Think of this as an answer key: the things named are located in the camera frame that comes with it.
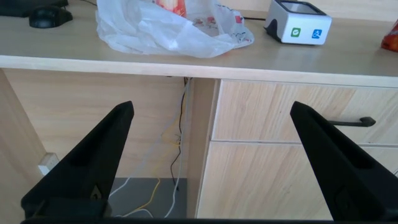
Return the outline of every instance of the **desk surface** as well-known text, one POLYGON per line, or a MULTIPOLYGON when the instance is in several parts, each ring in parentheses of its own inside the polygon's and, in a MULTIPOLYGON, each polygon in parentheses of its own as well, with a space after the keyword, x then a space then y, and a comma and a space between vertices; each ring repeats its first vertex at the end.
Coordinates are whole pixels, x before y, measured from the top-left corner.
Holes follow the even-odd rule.
POLYGON ((98 38, 96 7, 70 4, 74 20, 54 29, 0 17, 0 67, 398 88, 398 54, 379 48, 390 22, 335 19, 326 44, 316 47, 279 44, 263 22, 246 21, 253 45, 198 59, 114 51, 98 38))

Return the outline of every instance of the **green logo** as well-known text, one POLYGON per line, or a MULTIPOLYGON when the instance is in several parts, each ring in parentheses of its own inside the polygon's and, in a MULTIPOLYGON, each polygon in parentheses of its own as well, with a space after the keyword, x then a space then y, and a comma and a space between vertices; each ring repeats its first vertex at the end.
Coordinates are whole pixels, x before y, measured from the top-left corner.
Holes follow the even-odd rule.
POLYGON ((300 37, 301 28, 294 27, 292 30, 292 37, 300 37))

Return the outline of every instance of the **power outlet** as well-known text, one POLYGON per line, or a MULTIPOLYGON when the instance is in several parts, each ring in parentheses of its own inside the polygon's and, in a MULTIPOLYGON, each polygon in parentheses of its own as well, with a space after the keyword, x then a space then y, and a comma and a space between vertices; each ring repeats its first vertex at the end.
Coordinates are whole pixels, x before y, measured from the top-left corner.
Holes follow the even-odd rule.
POLYGON ((39 164, 43 176, 47 175, 59 162, 60 160, 55 153, 47 153, 39 164))

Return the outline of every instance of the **blue logo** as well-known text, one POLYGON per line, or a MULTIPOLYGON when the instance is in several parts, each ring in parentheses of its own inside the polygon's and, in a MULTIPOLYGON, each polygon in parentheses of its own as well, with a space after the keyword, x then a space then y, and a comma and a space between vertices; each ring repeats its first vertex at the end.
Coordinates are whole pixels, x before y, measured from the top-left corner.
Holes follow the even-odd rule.
POLYGON ((322 30, 316 29, 312 33, 312 38, 313 39, 319 39, 319 38, 321 38, 321 35, 322 35, 322 30))

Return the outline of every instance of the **white cable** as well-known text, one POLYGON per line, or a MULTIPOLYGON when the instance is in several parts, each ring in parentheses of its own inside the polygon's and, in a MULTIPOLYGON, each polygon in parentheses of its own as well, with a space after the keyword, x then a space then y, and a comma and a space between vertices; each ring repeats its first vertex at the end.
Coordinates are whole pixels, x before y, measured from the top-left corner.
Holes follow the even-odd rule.
POLYGON ((180 176, 181 176, 181 170, 182 170, 182 157, 183 157, 183 139, 184 139, 184 133, 185 133, 185 127, 187 126, 187 121, 188 121, 188 104, 189 104, 189 88, 190 88, 190 84, 191 84, 191 80, 189 79, 187 86, 185 87, 185 91, 187 92, 186 97, 187 97, 187 103, 185 104, 185 122, 184 122, 184 126, 182 128, 182 132, 181 132, 181 155, 180 155, 180 167, 178 168, 178 177, 177 177, 177 181, 175 183, 175 187, 174 187, 174 191, 173 191, 173 204, 170 207, 169 212, 167 212, 166 216, 164 218, 169 217, 169 215, 172 213, 173 209, 174 209, 174 205, 175 205, 175 193, 177 191, 177 187, 178 187, 178 183, 180 182, 180 176))
MULTIPOLYGON (((181 94, 181 98, 183 96, 183 94, 185 92, 187 92, 188 90, 188 85, 186 85, 184 92, 181 94)), ((168 130, 169 127, 171 127, 171 125, 173 125, 174 121, 177 119, 177 116, 180 114, 180 102, 178 101, 178 105, 176 106, 178 109, 175 112, 174 117, 169 121, 169 123, 167 123, 166 127, 164 128, 164 130, 162 131, 162 134, 160 134, 160 136, 157 138, 156 142, 150 147, 150 149, 147 151, 144 160, 141 162, 141 164, 137 167, 137 169, 135 171, 133 171, 133 173, 129 176, 129 178, 127 178, 127 180, 124 182, 124 184, 122 184, 122 186, 118 187, 116 190, 114 190, 109 197, 112 197, 112 195, 114 195, 116 192, 118 192, 120 189, 122 189, 124 186, 127 185, 127 183, 129 182, 129 180, 131 178, 133 178, 135 176, 136 173, 139 173, 146 165, 147 160, 149 158, 149 156, 153 153, 153 150, 155 149, 155 146, 158 145, 158 143, 161 142, 162 140, 162 135, 168 130)))
POLYGON ((137 212, 146 212, 146 213, 148 213, 148 214, 150 215, 151 218, 154 217, 148 209, 144 209, 144 208, 138 209, 138 210, 136 210, 136 211, 132 211, 132 212, 127 213, 127 214, 125 214, 125 215, 123 215, 123 216, 122 216, 122 215, 118 215, 118 217, 129 217, 130 215, 132 215, 132 214, 134 214, 134 213, 137 213, 137 212))

